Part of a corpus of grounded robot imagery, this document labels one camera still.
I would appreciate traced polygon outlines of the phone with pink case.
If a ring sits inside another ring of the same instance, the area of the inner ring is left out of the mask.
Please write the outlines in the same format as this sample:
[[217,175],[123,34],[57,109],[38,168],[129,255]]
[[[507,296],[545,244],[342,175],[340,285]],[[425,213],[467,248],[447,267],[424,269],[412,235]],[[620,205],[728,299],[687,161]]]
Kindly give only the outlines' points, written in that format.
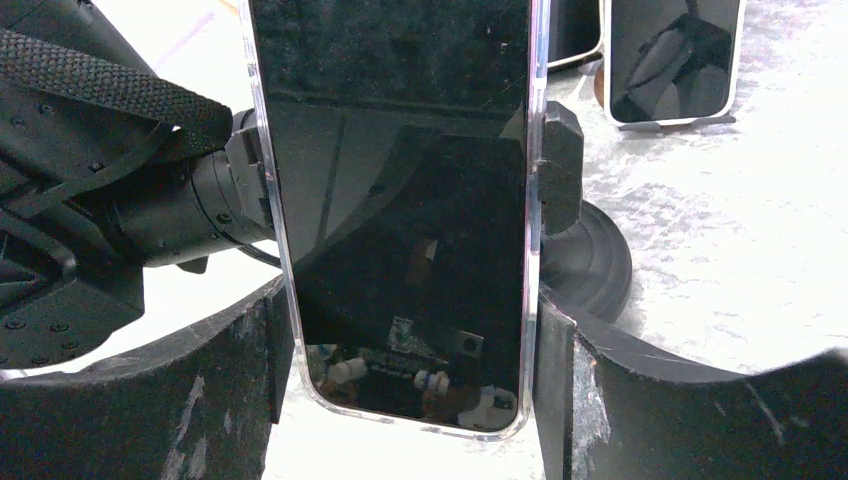
[[476,441],[532,407],[545,1],[245,1],[294,351],[345,416]]

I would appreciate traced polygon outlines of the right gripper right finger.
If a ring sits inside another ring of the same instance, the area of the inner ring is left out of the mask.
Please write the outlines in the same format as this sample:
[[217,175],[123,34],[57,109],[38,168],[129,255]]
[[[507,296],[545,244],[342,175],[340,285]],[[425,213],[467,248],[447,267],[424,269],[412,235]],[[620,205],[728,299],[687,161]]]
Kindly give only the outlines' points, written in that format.
[[843,479],[847,353],[756,375],[539,296],[533,401],[550,479]]

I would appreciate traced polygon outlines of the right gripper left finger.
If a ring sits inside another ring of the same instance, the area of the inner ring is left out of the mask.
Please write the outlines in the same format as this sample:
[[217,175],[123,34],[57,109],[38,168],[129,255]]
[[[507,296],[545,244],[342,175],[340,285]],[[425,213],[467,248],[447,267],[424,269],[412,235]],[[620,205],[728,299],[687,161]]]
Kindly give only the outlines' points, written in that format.
[[75,373],[1,384],[5,479],[259,479],[292,359],[285,284]]

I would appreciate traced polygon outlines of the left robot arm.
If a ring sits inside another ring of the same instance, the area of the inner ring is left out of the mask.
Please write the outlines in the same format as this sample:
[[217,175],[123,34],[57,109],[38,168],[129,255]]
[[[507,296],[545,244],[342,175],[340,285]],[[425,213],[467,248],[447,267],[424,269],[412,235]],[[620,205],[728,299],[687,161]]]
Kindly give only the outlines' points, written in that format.
[[90,1],[1,5],[1,365],[144,312],[143,271],[273,237],[251,111],[159,78]]

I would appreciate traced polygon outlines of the phone with beige case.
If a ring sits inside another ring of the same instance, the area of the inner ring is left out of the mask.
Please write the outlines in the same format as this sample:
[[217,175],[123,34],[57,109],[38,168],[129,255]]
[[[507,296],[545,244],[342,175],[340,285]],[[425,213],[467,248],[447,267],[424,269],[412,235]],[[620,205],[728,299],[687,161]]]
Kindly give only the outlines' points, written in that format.
[[602,49],[600,0],[551,0],[548,70],[570,68],[597,58]]

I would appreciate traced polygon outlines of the phone with lilac case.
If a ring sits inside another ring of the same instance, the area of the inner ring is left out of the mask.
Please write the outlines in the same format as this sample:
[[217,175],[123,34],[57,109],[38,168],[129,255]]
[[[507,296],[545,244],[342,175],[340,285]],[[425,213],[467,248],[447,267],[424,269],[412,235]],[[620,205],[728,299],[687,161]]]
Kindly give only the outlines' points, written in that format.
[[603,108],[621,131],[732,123],[743,1],[607,1]]

